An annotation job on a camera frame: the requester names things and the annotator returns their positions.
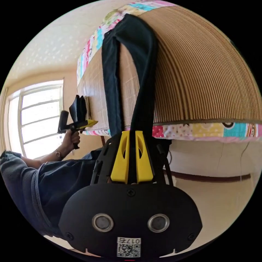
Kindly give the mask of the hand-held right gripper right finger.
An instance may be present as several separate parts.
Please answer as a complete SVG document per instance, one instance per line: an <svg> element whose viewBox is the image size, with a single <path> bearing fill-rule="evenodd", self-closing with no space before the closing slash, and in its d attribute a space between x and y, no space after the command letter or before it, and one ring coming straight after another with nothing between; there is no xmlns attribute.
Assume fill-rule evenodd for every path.
<svg viewBox="0 0 262 262"><path fill-rule="evenodd" d="M135 131L135 150L137 183L151 182L153 172L142 131Z"/></svg>

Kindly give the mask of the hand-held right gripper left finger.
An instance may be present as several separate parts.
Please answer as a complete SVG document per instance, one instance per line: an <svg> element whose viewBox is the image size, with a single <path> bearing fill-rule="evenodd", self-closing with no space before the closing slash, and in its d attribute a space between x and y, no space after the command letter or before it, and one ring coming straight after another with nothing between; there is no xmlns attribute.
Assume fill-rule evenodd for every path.
<svg viewBox="0 0 262 262"><path fill-rule="evenodd" d="M115 162L111 172L111 181L119 183L128 182L130 152L130 131L123 131L117 150Z"/></svg>

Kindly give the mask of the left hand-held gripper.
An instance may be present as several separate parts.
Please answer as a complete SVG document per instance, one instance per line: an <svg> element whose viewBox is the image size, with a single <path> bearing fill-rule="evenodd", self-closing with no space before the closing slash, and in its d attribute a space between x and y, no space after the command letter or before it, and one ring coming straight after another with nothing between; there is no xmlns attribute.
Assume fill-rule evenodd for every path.
<svg viewBox="0 0 262 262"><path fill-rule="evenodd" d="M86 120L86 122L81 122L77 127L74 125L68 125L65 128L65 147L68 150L78 149L80 143L81 131L86 128L96 125L98 121L96 120Z"/></svg>

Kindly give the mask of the person's left hand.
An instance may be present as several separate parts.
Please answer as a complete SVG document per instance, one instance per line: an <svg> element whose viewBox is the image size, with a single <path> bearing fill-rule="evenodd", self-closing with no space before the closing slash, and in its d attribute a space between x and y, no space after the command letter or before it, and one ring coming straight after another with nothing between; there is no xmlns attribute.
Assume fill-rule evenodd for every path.
<svg viewBox="0 0 262 262"><path fill-rule="evenodd" d="M80 143L80 135L78 131L67 130L62 144L59 146L58 151L62 157L66 157Z"/></svg>

